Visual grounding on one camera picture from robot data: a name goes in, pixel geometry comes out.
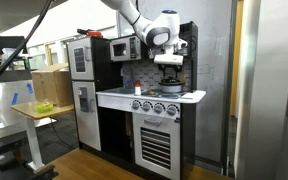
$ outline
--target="white bottle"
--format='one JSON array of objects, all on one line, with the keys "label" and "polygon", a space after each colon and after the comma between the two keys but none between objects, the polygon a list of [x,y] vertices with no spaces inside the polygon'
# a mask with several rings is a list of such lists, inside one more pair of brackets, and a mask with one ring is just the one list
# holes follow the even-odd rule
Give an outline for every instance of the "white bottle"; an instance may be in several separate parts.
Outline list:
[{"label": "white bottle", "polygon": [[135,84],[135,96],[140,96],[141,95],[141,86],[139,82],[136,82]]}]

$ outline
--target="faucet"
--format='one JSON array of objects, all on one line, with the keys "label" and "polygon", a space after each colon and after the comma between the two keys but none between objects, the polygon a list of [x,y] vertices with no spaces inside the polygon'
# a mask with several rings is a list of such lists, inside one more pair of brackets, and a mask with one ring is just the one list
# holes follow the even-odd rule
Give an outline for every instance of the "faucet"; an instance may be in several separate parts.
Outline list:
[{"label": "faucet", "polygon": [[123,66],[121,68],[121,76],[124,76],[124,71],[128,69],[129,73],[130,73],[130,80],[129,82],[126,83],[125,88],[126,89],[134,89],[134,74],[133,74],[133,68],[131,66]]}]

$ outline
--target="bottle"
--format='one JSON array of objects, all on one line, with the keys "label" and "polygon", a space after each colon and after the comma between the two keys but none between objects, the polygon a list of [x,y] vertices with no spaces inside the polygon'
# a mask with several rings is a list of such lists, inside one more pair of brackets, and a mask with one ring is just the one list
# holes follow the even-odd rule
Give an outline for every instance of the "bottle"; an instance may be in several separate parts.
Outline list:
[{"label": "bottle", "polygon": [[140,85],[140,81],[136,80],[135,81],[135,96],[140,96],[141,95],[141,85]]}]

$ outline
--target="toy kitchen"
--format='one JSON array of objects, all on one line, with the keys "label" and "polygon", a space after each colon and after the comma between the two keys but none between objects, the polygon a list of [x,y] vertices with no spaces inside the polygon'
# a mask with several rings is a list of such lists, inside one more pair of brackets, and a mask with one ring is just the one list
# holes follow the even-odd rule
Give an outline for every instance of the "toy kitchen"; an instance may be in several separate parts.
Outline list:
[{"label": "toy kitchen", "polygon": [[160,50],[135,35],[84,37],[68,46],[79,147],[144,179],[186,179],[194,166],[197,26],[182,65],[158,64]]}]

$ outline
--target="freezer door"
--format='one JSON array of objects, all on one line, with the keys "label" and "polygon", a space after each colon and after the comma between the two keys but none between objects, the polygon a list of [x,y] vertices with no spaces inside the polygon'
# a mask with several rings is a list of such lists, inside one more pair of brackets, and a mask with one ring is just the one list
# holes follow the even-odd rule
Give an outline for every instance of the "freezer door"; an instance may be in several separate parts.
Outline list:
[{"label": "freezer door", "polygon": [[101,150],[98,114],[93,82],[72,82],[79,141]]},{"label": "freezer door", "polygon": [[85,38],[68,44],[72,79],[94,80],[91,39]]}]

